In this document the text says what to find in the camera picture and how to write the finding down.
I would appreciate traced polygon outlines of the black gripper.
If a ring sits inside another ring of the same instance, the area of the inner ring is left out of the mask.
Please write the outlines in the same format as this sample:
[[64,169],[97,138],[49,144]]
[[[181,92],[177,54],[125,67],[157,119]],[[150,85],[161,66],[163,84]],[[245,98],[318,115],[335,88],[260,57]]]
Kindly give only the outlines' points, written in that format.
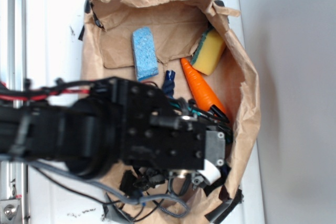
[[182,115],[173,100],[148,84],[112,77],[95,81],[91,95],[113,121],[118,160],[134,167],[204,170],[206,132],[214,125]]

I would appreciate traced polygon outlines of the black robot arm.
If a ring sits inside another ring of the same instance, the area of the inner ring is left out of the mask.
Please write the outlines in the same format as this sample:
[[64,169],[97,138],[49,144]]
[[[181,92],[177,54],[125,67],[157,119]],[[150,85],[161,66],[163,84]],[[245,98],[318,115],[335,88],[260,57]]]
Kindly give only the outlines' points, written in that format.
[[155,86],[117,77],[38,90],[1,87],[5,159],[61,161],[86,179],[117,162],[211,174],[224,164],[224,122]]

